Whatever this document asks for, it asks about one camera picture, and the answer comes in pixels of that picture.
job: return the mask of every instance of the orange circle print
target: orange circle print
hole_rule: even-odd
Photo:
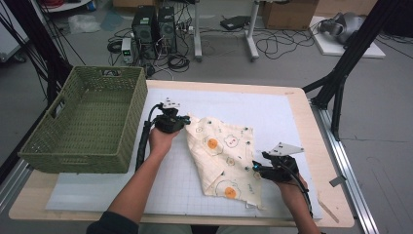
[[[216,146],[218,146],[218,140],[216,140],[216,139],[214,139],[214,138],[209,139],[209,140],[207,141],[207,146],[208,146],[210,149],[216,148]]]
[[[234,199],[237,196],[237,192],[232,187],[225,188],[225,197]]]

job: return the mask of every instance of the desktop computer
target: desktop computer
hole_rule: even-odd
[[[155,6],[138,6],[131,24],[140,59],[156,59],[161,50]]]
[[[166,50],[168,54],[175,54],[177,49],[173,7],[163,7],[159,9],[158,24],[162,37],[163,50]]]

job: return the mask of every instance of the crumpled towel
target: crumpled towel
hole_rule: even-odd
[[[261,176],[252,169],[253,129],[225,124],[213,117],[189,116],[187,141],[204,194],[262,208]]]
[[[100,30],[100,23],[94,16],[76,15],[68,18],[70,33],[96,32]]]

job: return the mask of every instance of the basket handle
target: basket handle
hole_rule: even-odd
[[[120,67],[99,67],[97,70],[101,76],[122,77],[122,69]]]
[[[64,101],[63,96],[59,96],[56,98],[56,100],[53,102],[51,107],[49,108],[49,115],[51,115],[54,119],[56,119],[61,111],[63,111],[64,107],[66,105],[66,102]]]

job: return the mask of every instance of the person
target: person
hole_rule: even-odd
[[[139,223],[156,174],[170,150],[173,138],[178,133],[165,134],[157,128],[151,130],[148,158],[115,197],[107,211],[102,214],[100,220],[88,226],[87,234],[138,233]],[[300,179],[307,186],[307,183],[301,176]],[[282,199],[290,210],[299,233],[320,234],[319,229],[310,216],[306,201],[299,187],[293,181],[288,183],[276,182],[276,185],[282,193]]]

